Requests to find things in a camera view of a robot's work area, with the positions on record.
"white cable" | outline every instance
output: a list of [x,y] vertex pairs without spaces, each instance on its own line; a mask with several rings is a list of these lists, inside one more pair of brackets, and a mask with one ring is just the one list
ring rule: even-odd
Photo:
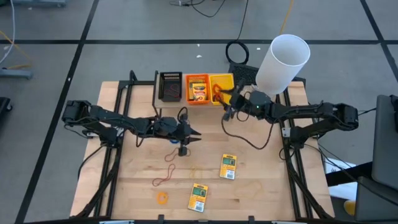
[[10,48],[8,49],[7,53],[3,56],[3,58],[0,61],[0,64],[7,58],[7,56],[10,54],[12,50],[12,46],[14,46],[14,41],[15,41],[15,9],[14,9],[14,2],[10,0],[11,3],[11,9],[12,9],[12,44]]

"black wire basket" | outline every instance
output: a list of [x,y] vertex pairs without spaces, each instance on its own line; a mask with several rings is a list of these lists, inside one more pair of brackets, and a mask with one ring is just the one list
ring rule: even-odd
[[163,102],[179,102],[182,92],[182,72],[161,72],[159,99]]

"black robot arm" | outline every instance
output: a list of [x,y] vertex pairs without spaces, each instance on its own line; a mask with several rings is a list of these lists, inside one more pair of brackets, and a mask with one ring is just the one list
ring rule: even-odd
[[109,147],[117,147],[120,132],[130,131],[139,138],[158,138],[177,140],[180,142],[179,156],[187,154],[187,144],[199,141],[200,138],[192,138],[190,135],[201,135],[193,130],[187,123],[188,115],[178,114],[178,120],[172,117],[148,117],[130,118],[121,114],[108,111],[100,106],[91,105],[88,101],[72,100],[62,115],[65,126],[83,126],[84,135],[95,133],[99,136],[101,144]]
[[243,86],[237,85],[232,90],[222,90],[231,95],[230,105],[225,102],[225,121],[234,117],[238,111],[249,114],[257,119],[265,119],[269,123],[296,118],[320,118],[317,123],[306,127],[285,128],[283,134],[293,147],[303,148],[305,141],[312,136],[323,135],[334,129],[352,131],[358,127],[358,110],[352,106],[339,103],[324,103],[305,106],[284,106],[274,103],[269,96],[260,91],[250,93],[249,99],[241,95]]

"wooden table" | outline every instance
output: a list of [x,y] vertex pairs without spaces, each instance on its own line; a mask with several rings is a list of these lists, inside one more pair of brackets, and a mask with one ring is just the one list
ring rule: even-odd
[[[113,110],[118,82],[103,82],[98,105]],[[152,107],[153,86],[133,86],[129,116],[146,117],[155,115]],[[289,85],[292,105],[306,105],[307,96],[303,83]],[[162,116],[176,117],[178,109],[162,110]],[[165,162],[164,156],[175,146],[166,140],[146,139],[136,148],[136,138],[127,133],[124,138],[121,165],[113,205],[113,219],[156,220],[164,214],[167,220],[247,220],[254,215],[256,220],[294,220],[294,210],[285,162],[278,153],[282,149],[279,125],[272,130],[271,140],[263,150],[256,150],[244,141],[227,136],[220,125],[221,107],[189,108],[192,127],[202,133],[202,140],[188,145],[189,157],[176,157]],[[296,119],[297,126],[306,126],[311,119]],[[225,123],[232,134],[239,134],[257,146],[265,143],[270,124],[250,117],[246,122],[233,119]],[[314,139],[307,144],[317,146]],[[99,139],[90,139],[85,156],[99,146]],[[71,215],[76,215],[96,192],[104,160],[102,150],[90,159],[81,171]],[[320,153],[310,147],[301,150],[308,189],[318,203],[332,216],[328,186],[323,171]],[[219,178],[223,154],[238,157],[236,179]],[[166,177],[168,166],[174,163],[176,169],[171,180],[158,187],[152,186],[156,177]],[[188,200],[193,183],[209,186],[204,213],[188,210]],[[159,205],[156,196],[167,192],[169,200]],[[301,214],[305,216],[302,195],[297,188]],[[104,194],[101,214],[105,213],[108,192]]]

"white cup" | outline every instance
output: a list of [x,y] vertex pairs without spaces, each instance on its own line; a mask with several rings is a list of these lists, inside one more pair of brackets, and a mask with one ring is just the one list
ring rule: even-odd
[[282,93],[311,55],[308,44],[295,35],[277,36],[256,75],[258,89],[269,96]]

